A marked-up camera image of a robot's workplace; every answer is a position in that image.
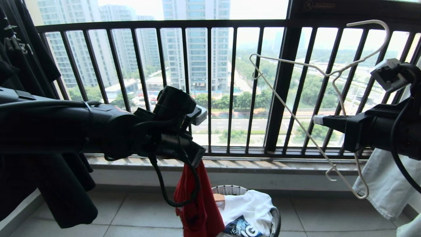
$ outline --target clothes hanger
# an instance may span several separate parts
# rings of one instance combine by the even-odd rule
[[[384,37],[384,41],[383,41],[383,44],[376,50],[376,51],[374,51],[373,53],[371,53],[371,54],[369,54],[369,55],[367,55],[367,56],[365,56],[365,57],[363,57],[363,58],[361,58],[360,60],[357,60],[357,61],[354,61],[354,62],[352,62],[352,63],[350,63],[350,64],[348,64],[347,66],[345,66],[345,67],[343,67],[343,68],[341,68],[341,69],[339,69],[339,70],[336,70],[336,71],[333,71],[333,72],[331,72],[331,73],[325,73],[325,72],[323,72],[319,67],[317,67],[316,65],[312,65],[312,64],[307,64],[307,63],[302,63],[302,62],[296,62],[296,61],[291,61],[291,60],[286,60],[286,59],[279,59],[279,58],[271,58],[271,57],[264,57],[264,56],[261,56],[261,55],[259,55],[259,54],[252,54],[252,55],[250,55],[250,62],[253,64],[253,66],[255,67],[255,69],[257,70],[257,72],[258,72],[258,75],[257,75],[257,77],[254,77],[254,75],[252,75],[253,76],[253,78],[254,78],[254,80],[257,80],[259,77],[262,77],[263,79],[264,79],[264,81],[266,82],[266,84],[269,86],[269,88],[272,90],[272,92],[275,94],[275,96],[278,98],[278,100],[282,103],[282,105],[284,105],[284,107],[288,110],[288,112],[291,114],[291,116],[294,118],[294,120],[295,121],[297,121],[297,123],[299,124],[299,126],[302,128],[302,130],[304,131],[304,133],[306,134],[306,136],[314,143],[314,145],[316,146],[316,148],[320,151],[320,153],[321,153],[321,155],[328,161],[328,163],[330,164],[330,169],[329,170],[327,170],[326,171],[326,173],[325,173],[325,175],[326,175],[326,177],[328,178],[328,180],[330,180],[330,181],[337,181],[336,179],[332,179],[330,176],[329,176],[329,173],[331,172],[331,171],[335,171],[338,175],[339,175],[339,177],[345,182],[345,184],[346,184],[346,186],[348,187],[348,189],[349,190],[351,190],[351,192],[358,198],[358,199],[366,199],[367,197],[368,197],[368,195],[369,195],[369,190],[368,190],[368,185],[367,185],[367,183],[366,183],[366,181],[364,180],[364,178],[362,177],[362,174],[361,174],[361,167],[360,167],[360,163],[359,163],[359,161],[358,161],[358,154],[357,153],[354,153],[354,158],[355,158],[355,163],[357,164],[357,171],[358,171],[358,176],[360,177],[360,179],[361,179],[361,181],[363,182],[363,184],[364,184],[364,186],[365,186],[365,190],[366,190],[366,193],[365,193],[365,195],[364,196],[360,196],[359,194],[357,194],[355,191],[354,191],[354,189],[352,188],[352,186],[348,183],[348,181],[345,179],[345,177],[341,174],[341,172],[336,168],[336,164],[334,164],[329,158],[328,158],[328,156],[326,155],[326,153],[324,153],[324,151],[317,145],[317,142],[311,137],[311,135],[307,132],[307,130],[306,130],[306,128],[304,128],[304,126],[300,123],[300,121],[297,119],[297,117],[292,113],[292,111],[291,111],[291,109],[289,109],[289,107],[286,105],[286,103],[281,99],[281,97],[278,95],[278,93],[273,89],[273,87],[270,85],[270,83],[268,82],[268,80],[265,78],[265,76],[264,76],[264,74],[260,71],[260,69],[256,66],[256,64],[253,62],[253,60],[251,59],[251,57],[252,56],[256,56],[256,57],[260,57],[260,58],[263,58],[263,59],[269,59],[269,60],[276,60],[276,61],[280,61],[280,62],[286,62],[286,63],[292,63],[292,64],[298,64],[298,65],[303,65],[303,66],[306,66],[306,67],[312,67],[312,68],[315,68],[317,71],[319,71],[321,74],[323,74],[325,77],[329,77],[329,76],[331,76],[331,75],[333,75],[333,74],[337,74],[337,76],[332,80],[332,86],[333,86],[333,88],[335,89],[335,92],[336,92],[336,94],[338,95],[338,98],[339,98],[339,103],[340,103],[340,105],[341,105],[341,110],[342,110],[342,113],[343,113],[343,115],[346,115],[346,112],[345,112],[345,106],[344,106],[344,100],[342,99],[342,94],[340,93],[340,91],[338,90],[338,88],[336,87],[336,85],[335,85],[335,81],[341,76],[341,74],[342,74],[342,72],[343,71],[345,71],[346,69],[348,69],[348,68],[350,68],[350,67],[352,67],[352,66],[355,66],[355,65],[357,65],[357,64],[359,64],[360,62],[363,62],[363,61],[365,61],[367,58],[369,58],[369,57],[371,57],[371,56],[373,56],[373,55],[375,55],[376,53],[378,53],[378,52],[380,52],[380,50],[382,50],[385,46],[386,46],[386,44],[387,44],[387,42],[388,42],[388,40],[389,40],[389,37],[390,37],[390,30],[389,30],[389,27],[388,27],[388,25],[385,23],[385,22],[383,22],[383,21],[381,21],[381,20],[367,20],[367,21],[362,21],[362,22],[353,22],[353,23],[348,23],[346,26],[348,26],[348,27],[352,27],[352,26],[357,26],[357,25],[363,25],[363,24],[379,24],[379,25],[381,25],[383,28],[384,28],[384,30],[385,30],[385,32],[386,32],[386,35],[385,35],[385,37]]]

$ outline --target laundry basket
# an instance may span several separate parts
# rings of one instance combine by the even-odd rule
[[[222,195],[244,195],[248,189],[237,185],[219,185],[212,188],[214,194]],[[276,207],[270,210],[272,214],[272,226],[270,228],[270,237],[278,237],[281,231],[281,215]]]

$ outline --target black railing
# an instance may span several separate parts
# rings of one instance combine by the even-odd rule
[[[396,3],[387,3],[387,1],[374,1],[375,4],[382,4],[385,6],[395,6]],[[105,103],[108,103],[107,94],[105,92],[104,83],[102,81],[101,75],[99,73],[98,63],[96,61],[96,57],[92,48],[91,39],[89,37],[89,30],[106,30],[107,36],[109,40],[109,46],[111,49],[113,62],[115,65],[115,69],[117,72],[118,81],[120,83],[121,92],[125,104],[125,108],[127,111],[130,111],[130,104],[128,95],[126,92],[126,88],[124,85],[123,80],[123,73],[120,67],[116,45],[113,38],[112,30],[113,29],[129,29],[131,30],[131,35],[133,38],[134,50],[136,53],[136,60],[137,65],[139,68],[139,76],[141,81],[141,86],[144,94],[145,106],[147,110],[150,110],[149,100],[148,100],[148,93],[146,87],[146,79],[145,74],[143,72],[142,60],[140,55],[140,50],[138,46],[139,39],[136,36],[136,29],[142,28],[155,28],[157,33],[157,43],[158,43],[158,51],[160,56],[160,66],[162,71],[163,77],[163,85],[167,85],[167,76],[165,73],[165,62],[164,62],[164,53],[163,53],[163,43],[161,38],[161,29],[165,28],[181,28],[182,33],[182,46],[183,46],[183,56],[184,56],[184,74],[185,74],[185,91],[189,93],[189,67],[188,65],[188,58],[187,58],[187,41],[186,41],[186,28],[207,28],[207,58],[208,58],[208,149],[207,155],[208,156],[245,156],[245,157],[256,157],[258,159],[261,158],[322,158],[320,153],[317,149],[313,147],[308,147],[309,139],[304,139],[304,145],[302,147],[292,147],[288,146],[290,143],[290,138],[293,130],[293,118],[289,120],[288,129],[286,132],[286,138],[284,141],[284,145],[281,147],[277,147],[277,139],[280,132],[280,126],[282,123],[283,118],[283,111],[284,106],[277,101],[276,98],[272,97],[271,106],[269,109],[269,118],[268,123],[266,126],[265,131],[265,138],[264,138],[264,146],[262,147],[252,147],[250,146],[250,135],[251,135],[251,128],[252,128],[252,121],[253,121],[253,110],[256,101],[256,89],[257,89],[257,81],[253,82],[253,89],[252,89],[252,97],[251,97],[251,105],[250,105],[250,116],[248,118],[248,129],[247,129],[247,140],[245,146],[242,147],[233,147],[231,146],[231,130],[232,130],[232,117],[233,117],[233,103],[234,103],[234,71],[235,71],[235,63],[236,63],[236,47],[237,47],[237,31],[238,28],[241,27],[257,27],[260,29],[259,38],[258,38],[258,45],[257,45],[257,53],[260,54],[262,50],[262,43],[263,43],[263,33],[266,27],[283,27],[284,28],[284,36],[282,39],[282,45],[280,47],[280,57],[289,60],[295,60],[296,54],[298,51],[298,42],[301,36],[301,29],[303,27],[312,27],[312,32],[310,36],[310,41],[308,44],[308,48],[306,51],[305,56],[305,63],[310,62],[310,58],[313,52],[314,42],[316,39],[317,29],[319,27],[334,27],[338,28],[335,43],[333,45],[333,50],[330,55],[330,59],[327,65],[327,73],[329,73],[335,62],[336,55],[338,53],[339,44],[342,38],[342,33],[346,23],[367,20],[367,19],[381,19],[384,20],[390,27],[391,33],[394,31],[406,31],[409,32],[408,40],[405,42],[405,46],[403,49],[403,53],[401,55],[400,60],[403,61],[408,55],[408,52],[413,44],[415,34],[421,32],[421,25],[418,24],[417,20],[414,19],[403,19],[399,14],[399,11],[396,11],[396,16],[400,18],[391,18],[388,15],[385,16],[375,16],[375,15],[367,15],[367,16],[353,16],[347,15],[346,17],[337,18],[335,14],[331,14],[332,17],[329,17],[328,10],[323,10],[322,14],[318,14],[317,12],[309,11],[307,13],[303,13],[302,10],[302,3],[299,1],[291,1],[288,11],[288,19],[286,20],[191,20],[191,21],[132,21],[132,22],[90,22],[90,23],[76,23],[76,24],[59,24],[59,25],[45,25],[45,26],[38,26],[37,31],[40,33],[41,39],[47,45],[48,41],[46,38],[46,33],[48,32],[59,32],[62,36],[62,40],[65,45],[65,49],[67,55],[70,60],[71,67],[73,69],[73,73],[76,78],[76,82],[78,88],[80,89],[81,95],[83,100],[88,100],[86,91],[83,86],[83,82],[80,76],[80,73],[77,69],[75,59],[73,57],[72,49],[69,45],[69,40],[67,38],[68,31],[76,31],[82,30],[83,35],[85,37],[86,45],[88,48],[89,56],[92,61],[92,66],[95,72],[95,75],[98,79],[98,86],[101,90],[102,97]],[[419,5],[411,4],[411,7],[414,11],[417,11]],[[402,3],[401,6],[408,6],[408,3]],[[232,75],[231,75],[231,82],[230,82],[230,94],[229,94],[229,116],[228,116],[228,135],[227,135],[227,146],[212,146],[211,144],[211,111],[212,111],[212,104],[211,104],[211,89],[212,89],[212,78],[211,78],[211,68],[212,68],[212,38],[211,38],[211,30],[214,28],[225,28],[230,27],[233,29],[233,42],[232,42]],[[358,48],[355,52],[354,60],[358,60],[362,56],[362,51],[368,36],[368,31],[372,29],[380,29],[378,25],[375,24],[368,24],[368,25],[360,25],[356,28],[363,29],[362,36],[360,38],[360,42],[358,44]],[[413,53],[413,57],[411,59],[411,63],[418,62],[420,58],[420,43],[417,42],[417,47],[415,52]],[[377,63],[382,61],[386,55],[387,46],[380,52],[377,58]],[[260,58],[256,59],[256,66],[259,67]],[[344,84],[344,88],[342,91],[343,99],[346,99],[348,91],[351,87],[351,82],[356,72],[356,66],[351,67],[346,82]],[[298,111],[298,105],[300,103],[301,94],[304,87],[305,78],[307,75],[308,68],[303,67],[301,71],[301,77],[297,88],[296,97],[293,103],[292,111],[294,114]],[[288,90],[291,82],[291,75],[293,72],[293,65],[288,63],[279,63],[277,69],[277,76],[274,83],[274,88],[277,93],[283,98],[284,100],[287,99]],[[320,106],[322,104],[323,97],[325,95],[326,88],[329,83],[329,78],[325,77],[322,81],[322,85],[320,88],[320,92],[317,97],[317,101],[315,107],[313,109],[312,114],[318,114],[320,110]],[[66,94],[65,85],[63,84],[62,80],[58,80],[58,85],[60,88],[61,93],[63,94],[64,99],[68,100],[69,96]],[[367,83],[364,95],[362,96],[361,102],[359,104],[357,112],[360,113],[363,111],[364,106],[368,100],[368,96],[371,92],[371,89],[374,85],[374,78],[371,77]],[[387,102],[390,95],[385,94],[383,98],[383,102]],[[399,99],[402,97],[402,92],[396,93],[393,102],[397,103]],[[335,114],[340,113],[340,105],[336,106]],[[314,125],[312,123],[309,124],[307,131],[311,134],[313,131]],[[343,147],[328,147],[328,143],[331,139],[333,131],[330,129],[327,132],[327,135],[324,139],[324,143],[322,145],[323,150],[326,151],[326,154],[329,155],[331,158],[337,159],[353,159],[353,155],[350,152],[344,151]],[[361,152],[363,157],[367,158],[370,155],[370,150],[365,150]]]

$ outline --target tile floor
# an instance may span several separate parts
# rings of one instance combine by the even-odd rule
[[[161,194],[90,192],[98,217],[90,225],[60,229],[44,204],[12,237],[181,236],[181,222]],[[285,199],[272,197],[282,215],[282,237],[395,237],[410,220],[380,216],[356,199]]]

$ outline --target white t-shirt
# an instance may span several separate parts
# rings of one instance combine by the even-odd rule
[[[249,190],[244,195],[226,195],[217,202],[225,230],[217,237],[266,237],[270,235],[273,206],[269,195]]]

